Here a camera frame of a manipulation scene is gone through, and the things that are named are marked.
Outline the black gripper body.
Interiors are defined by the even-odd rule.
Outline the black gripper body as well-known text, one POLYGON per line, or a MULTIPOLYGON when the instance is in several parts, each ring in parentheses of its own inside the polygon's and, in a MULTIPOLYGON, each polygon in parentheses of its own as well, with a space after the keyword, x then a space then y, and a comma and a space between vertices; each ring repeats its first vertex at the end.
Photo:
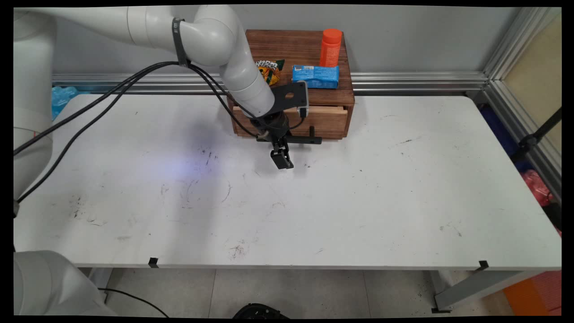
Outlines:
POLYGON ((259 141, 277 142, 289 132, 289 119, 284 112, 256 118, 256 130, 259 141))

